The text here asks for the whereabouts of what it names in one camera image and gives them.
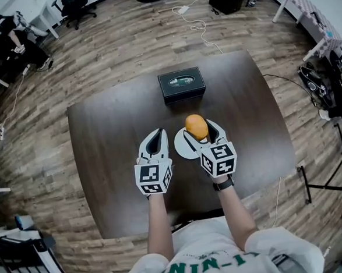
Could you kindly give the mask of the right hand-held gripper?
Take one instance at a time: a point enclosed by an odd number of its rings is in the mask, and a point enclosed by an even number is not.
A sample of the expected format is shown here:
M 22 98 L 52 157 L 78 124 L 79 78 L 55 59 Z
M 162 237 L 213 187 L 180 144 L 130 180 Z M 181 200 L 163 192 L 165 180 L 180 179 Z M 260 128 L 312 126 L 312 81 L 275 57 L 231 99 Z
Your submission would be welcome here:
M 210 119 L 206 119 L 206 124 L 210 142 L 199 141 L 187 130 L 183 131 L 184 139 L 194 152 L 200 152 L 200 165 L 209 175 L 230 175 L 235 172 L 237 152 L 220 125 Z

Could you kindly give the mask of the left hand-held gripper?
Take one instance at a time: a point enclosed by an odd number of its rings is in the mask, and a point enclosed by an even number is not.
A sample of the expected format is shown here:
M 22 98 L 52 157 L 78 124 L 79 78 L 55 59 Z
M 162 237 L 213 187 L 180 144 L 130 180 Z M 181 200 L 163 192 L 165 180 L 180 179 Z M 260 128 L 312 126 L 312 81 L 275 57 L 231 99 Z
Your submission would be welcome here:
M 152 158 L 159 152 L 163 159 Z M 134 171 L 136 186 L 146 197 L 165 194 L 169 188 L 173 172 L 168 152 L 168 136 L 164 129 L 154 130 L 140 143 Z

